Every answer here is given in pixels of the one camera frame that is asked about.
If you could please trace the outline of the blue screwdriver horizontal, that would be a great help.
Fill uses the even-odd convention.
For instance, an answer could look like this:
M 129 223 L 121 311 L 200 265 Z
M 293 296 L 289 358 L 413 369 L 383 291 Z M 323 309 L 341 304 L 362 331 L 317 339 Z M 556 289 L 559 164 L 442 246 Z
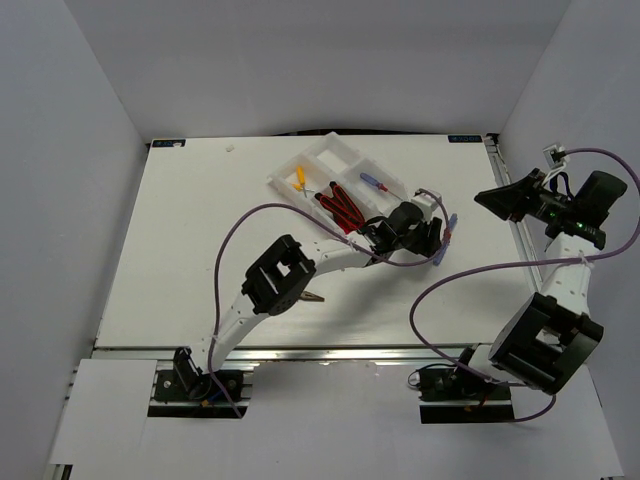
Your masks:
M 399 199 L 400 201 L 402 201 L 402 198 L 399 195 L 396 195 L 394 192 L 392 192 L 383 182 L 377 180 L 376 178 L 374 178 L 373 176 L 367 174 L 367 173 L 360 173 L 359 177 L 362 181 L 364 181 L 365 183 L 367 183 L 368 185 L 376 188 L 379 191 L 385 192 L 387 194 L 392 195 L 393 197 L 395 197 L 396 199 Z

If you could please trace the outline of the yellow screwdriver short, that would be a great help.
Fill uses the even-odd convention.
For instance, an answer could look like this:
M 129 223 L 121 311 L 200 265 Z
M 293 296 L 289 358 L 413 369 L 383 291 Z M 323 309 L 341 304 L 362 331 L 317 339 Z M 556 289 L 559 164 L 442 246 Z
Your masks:
M 310 189 L 309 187 L 303 186 L 303 185 L 301 185 L 301 184 L 293 183 L 293 184 L 291 184 L 291 186 L 292 186 L 296 191 L 299 191 L 299 192 L 303 192 L 303 193 L 304 193 L 304 192 L 307 192 L 307 193 L 316 193 L 316 190 L 312 190 L 312 189 Z

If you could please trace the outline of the yellow screwdriver long shaft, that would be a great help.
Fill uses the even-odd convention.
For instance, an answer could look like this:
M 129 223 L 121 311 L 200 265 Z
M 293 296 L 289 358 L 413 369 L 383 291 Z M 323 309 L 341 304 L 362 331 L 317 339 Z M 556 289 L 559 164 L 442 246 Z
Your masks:
M 296 168 L 296 174 L 297 174 L 298 184 L 306 186 L 306 177 L 305 177 L 304 170 L 303 170 L 303 168 L 301 166 L 298 166 Z M 307 192 L 304 192 L 303 195 L 304 195 L 305 198 L 308 197 L 308 193 Z

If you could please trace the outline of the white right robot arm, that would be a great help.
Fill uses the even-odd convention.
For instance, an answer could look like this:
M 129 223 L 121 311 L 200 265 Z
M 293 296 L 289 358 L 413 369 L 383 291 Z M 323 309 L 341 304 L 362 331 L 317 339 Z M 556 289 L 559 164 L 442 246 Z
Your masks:
M 594 171 L 575 195 L 558 192 L 534 169 L 511 185 L 478 193 L 475 200 L 502 220 L 531 216 L 545 224 L 553 259 L 540 290 L 503 328 L 488 360 L 527 386 L 558 393 L 598 346 L 602 325 L 587 302 L 591 266 L 587 257 L 605 247 L 601 226 L 611 206 L 626 192 L 617 177 Z

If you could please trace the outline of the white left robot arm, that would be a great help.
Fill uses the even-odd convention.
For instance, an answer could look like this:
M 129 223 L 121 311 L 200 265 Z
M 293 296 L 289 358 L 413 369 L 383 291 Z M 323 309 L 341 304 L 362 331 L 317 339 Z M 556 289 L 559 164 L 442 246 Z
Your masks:
M 403 201 L 389 216 L 367 218 L 348 199 L 317 195 L 342 233 L 302 244 L 292 235 L 276 239 L 246 270 L 240 291 L 227 310 L 221 308 L 220 280 L 213 280 L 214 323 L 209 336 L 181 347 L 173 358 L 177 387 L 190 400 L 230 393 L 220 369 L 228 355 L 262 321 L 279 316 L 302 299 L 312 279 L 338 270 L 392 262 L 406 250 L 427 263 L 440 253 L 448 232 L 430 207 Z

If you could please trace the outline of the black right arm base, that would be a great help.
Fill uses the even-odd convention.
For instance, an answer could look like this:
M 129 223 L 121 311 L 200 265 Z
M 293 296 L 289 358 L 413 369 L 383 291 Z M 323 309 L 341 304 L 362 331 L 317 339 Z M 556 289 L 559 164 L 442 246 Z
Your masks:
M 419 393 L 423 425 L 490 424 L 515 419 L 508 387 L 487 383 L 465 370 L 430 364 L 411 372 L 407 384 Z

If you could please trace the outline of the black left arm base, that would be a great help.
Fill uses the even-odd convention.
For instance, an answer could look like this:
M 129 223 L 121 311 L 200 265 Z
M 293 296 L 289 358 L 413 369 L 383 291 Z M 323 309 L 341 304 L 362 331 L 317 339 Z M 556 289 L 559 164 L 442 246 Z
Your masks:
M 222 370 L 192 375 L 187 386 L 173 366 L 156 368 L 147 416 L 151 418 L 240 419 L 248 410 L 252 373 Z

